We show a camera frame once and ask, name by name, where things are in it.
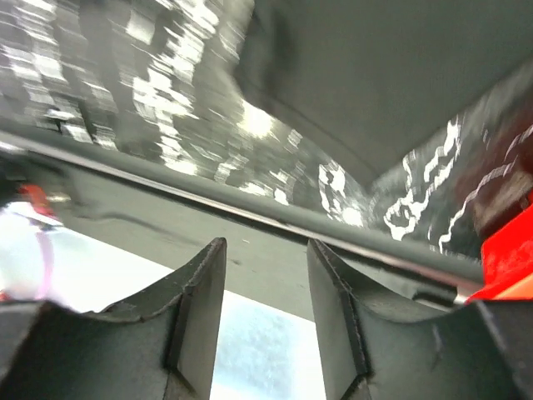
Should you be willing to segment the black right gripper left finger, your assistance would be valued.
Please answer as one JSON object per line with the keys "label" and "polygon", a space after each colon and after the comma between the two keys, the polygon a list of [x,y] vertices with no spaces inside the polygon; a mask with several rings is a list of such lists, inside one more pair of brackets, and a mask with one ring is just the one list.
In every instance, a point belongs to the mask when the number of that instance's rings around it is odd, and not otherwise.
{"label": "black right gripper left finger", "polygon": [[209,398],[226,266],[227,242],[217,237],[102,312],[4,302],[2,398]]}

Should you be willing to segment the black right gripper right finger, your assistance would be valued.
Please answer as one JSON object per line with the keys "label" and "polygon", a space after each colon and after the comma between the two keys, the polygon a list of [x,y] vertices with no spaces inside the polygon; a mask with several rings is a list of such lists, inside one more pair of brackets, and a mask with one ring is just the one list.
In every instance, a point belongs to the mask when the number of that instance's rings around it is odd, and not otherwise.
{"label": "black right gripper right finger", "polygon": [[311,240],[306,257],[327,398],[531,398],[531,302],[476,300],[442,312],[323,242]]}

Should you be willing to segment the black t shirt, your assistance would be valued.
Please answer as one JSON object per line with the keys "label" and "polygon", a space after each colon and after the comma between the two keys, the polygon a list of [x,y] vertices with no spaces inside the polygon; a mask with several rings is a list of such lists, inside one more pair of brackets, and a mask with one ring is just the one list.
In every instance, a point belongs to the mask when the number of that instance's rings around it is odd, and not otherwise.
{"label": "black t shirt", "polygon": [[368,186],[531,57],[529,1],[258,1],[234,78]]}

